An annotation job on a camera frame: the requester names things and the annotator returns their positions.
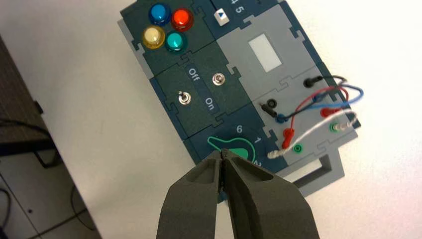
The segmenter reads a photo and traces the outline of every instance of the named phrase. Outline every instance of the circuit board module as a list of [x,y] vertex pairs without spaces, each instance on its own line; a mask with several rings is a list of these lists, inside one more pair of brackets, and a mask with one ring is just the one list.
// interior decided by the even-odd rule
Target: circuit board module
[[315,90],[337,89],[319,103],[347,102],[286,1],[138,0],[121,15],[123,34],[196,164],[222,148],[281,177],[316,161],[294,181],[304,196],[344,176],[338,147],[357,137],[360,124],[333,124],[350,123],[351,115],[268,157],[289,146],[289,132],[300,135],[335,112],[303,111],[293,130],[285,116]]

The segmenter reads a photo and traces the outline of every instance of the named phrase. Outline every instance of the blue led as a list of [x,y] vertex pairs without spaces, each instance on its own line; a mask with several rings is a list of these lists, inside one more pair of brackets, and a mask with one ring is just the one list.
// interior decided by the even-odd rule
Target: blue led
[[152,24],[163,26],[170,21],[171,10],[166,4],[157,3],[151,7],[148,16]]

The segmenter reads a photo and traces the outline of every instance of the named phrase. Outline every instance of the yellow led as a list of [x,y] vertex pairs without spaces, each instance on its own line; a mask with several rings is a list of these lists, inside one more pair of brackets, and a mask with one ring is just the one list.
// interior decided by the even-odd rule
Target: yellow led
[[142,41],[144,45],[150,49],[157,49],[162,46],[166,33],[159,26],[149,26],[144,30]]

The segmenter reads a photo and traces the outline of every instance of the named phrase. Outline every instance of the gray floor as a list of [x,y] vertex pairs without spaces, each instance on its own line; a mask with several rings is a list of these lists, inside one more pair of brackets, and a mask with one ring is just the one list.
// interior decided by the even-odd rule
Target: gray floor
[[[48,161],[54,152],[41,152]],[[71,207],[73,181],[65,167],[44,169],[32,153],[0,157],[0,188],[10,192],[11,214],[4,231],[9,239],[100,239],[75,217]],[[77,212],[85,205],[75,191],[73,202]],[[0,222],[6,212],[6,197],[0,194]],[[88,212],[80,219],[91,228],[94,223]],[[66,223],[50,230],[52,227]]]

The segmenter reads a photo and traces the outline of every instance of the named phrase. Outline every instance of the white table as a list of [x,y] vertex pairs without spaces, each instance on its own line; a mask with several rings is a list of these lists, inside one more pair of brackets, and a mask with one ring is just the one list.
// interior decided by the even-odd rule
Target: white table
[[[194,165],[117,25],[133,1],[0,0],[0,34],[105,239],[155,238]],[[331,72],[366,93],[346,176],[307,197],[321,238],[421,238],[421,4],[289,3]],[[225,204],[217,217],[230,238]]]

